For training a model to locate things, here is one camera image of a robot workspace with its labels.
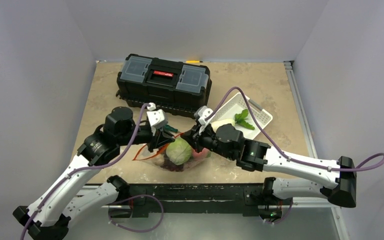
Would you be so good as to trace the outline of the green toy cabbage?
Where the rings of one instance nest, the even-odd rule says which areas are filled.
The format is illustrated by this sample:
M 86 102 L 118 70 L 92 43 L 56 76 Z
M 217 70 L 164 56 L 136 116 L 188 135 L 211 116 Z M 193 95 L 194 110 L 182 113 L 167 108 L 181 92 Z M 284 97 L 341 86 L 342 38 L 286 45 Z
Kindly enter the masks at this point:
M 168 159 L 179 166 L 186 163 L 192 156 L 192 147 L 183 138 L 176 138 L 165 150 Z

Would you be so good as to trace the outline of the clear orange-zip bag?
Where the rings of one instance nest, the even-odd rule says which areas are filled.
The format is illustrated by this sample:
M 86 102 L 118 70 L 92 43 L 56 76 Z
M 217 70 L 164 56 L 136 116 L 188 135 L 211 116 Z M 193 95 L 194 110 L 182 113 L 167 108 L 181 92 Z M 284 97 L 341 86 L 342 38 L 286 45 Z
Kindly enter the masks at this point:
M 179 133 L 175 136 L 176 138 L 180 138 L 182 133 Z M 143 145 L 136 155 L 134 156 L 133 160 L 136 162 L 144 162 L 150 165 L 153 165 L 155 167 L 163 169 L 161 166 L 163 165 L 165 160 L 169 160 L 169 158 L 166 155 L 166 148 L 168 147 L 170 143 L 164 145 L 163 147 L 160 147 L 158 149 L 155 149 L 153 152 L 148 151 L 148 146 L 145 144 Z M 201 159 L 201 160 L 194 160 L 191 156 L 187 162 L 184 163 L 184 168 L 186 170 L 189 170 L 198 164 L 204 162 L 205 160 L 209 159 L 211 157 L 212 153 L 208 155 L 207 158 Z

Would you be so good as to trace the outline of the pink toy peach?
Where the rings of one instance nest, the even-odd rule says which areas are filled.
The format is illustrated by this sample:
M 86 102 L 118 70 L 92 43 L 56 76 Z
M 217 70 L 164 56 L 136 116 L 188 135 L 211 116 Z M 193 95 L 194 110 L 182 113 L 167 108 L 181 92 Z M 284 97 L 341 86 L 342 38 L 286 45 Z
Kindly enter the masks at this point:
M 196 150 L 191 152 L 191 156 L 194 160 L 205 159 L 209 156 L 209 154 L 211 154 L 211 152 L 207 148 L 203 148 L 200 152 L 197 152 Z

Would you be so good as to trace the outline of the dark red toy grapes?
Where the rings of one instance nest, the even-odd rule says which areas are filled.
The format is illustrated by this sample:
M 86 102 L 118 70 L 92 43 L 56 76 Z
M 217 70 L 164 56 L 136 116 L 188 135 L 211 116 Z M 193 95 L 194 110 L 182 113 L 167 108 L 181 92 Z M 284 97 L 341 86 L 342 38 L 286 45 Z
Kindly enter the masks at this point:
M 164 160 L 164 163 L 161 167 L 170 172 L 183 172 L 185 170 L 184 164 L 176 165 L 167 159 Z

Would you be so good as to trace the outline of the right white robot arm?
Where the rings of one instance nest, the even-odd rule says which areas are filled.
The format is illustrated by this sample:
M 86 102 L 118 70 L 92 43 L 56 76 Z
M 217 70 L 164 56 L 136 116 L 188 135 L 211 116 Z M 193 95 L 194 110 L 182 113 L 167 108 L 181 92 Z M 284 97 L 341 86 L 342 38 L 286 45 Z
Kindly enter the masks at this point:
M 354 162 L 341 156 L 338 160 L 316 159 L 282 152 L 273 146 L 247 139 L 231 124 L 216 131 L 208 125 L 202 132 L 199 126 L 181 135 L 196 152 L 208 149 L 228 160 L 235 161 L 243 170 L 276 172 L 295 176 L 295 180 L 265 180 L 267 186 L 260 196 L 268 204 L 293 197 L 324 198 L 329 203 L 354 208 L 357 205 L 357 175 L 351 172 Z

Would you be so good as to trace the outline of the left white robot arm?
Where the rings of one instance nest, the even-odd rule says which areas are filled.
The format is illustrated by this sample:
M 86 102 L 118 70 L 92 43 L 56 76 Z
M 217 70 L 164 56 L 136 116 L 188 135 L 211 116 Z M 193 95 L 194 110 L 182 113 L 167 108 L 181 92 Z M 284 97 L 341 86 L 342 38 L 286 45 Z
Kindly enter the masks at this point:
M 174 136 L 164 129 L 167 123 L 165 112 L 154 103 L 142 105 L 137 120 L 130 108 L 114 108 L 84 140 L 57 180 L 36 201 L 13 211 L 23 226 L 20 238 L 29 235 L 34 240 L 62 240 L 75 220 L 93 208 L 132 205 L 136 196 L 118 175 L 109 177 L 93 192 L 81 197 L 77 194 L 102 169 L 120 161 L 131 146 L 147 144 L 149 150 L 155 150 L 173 142 Z

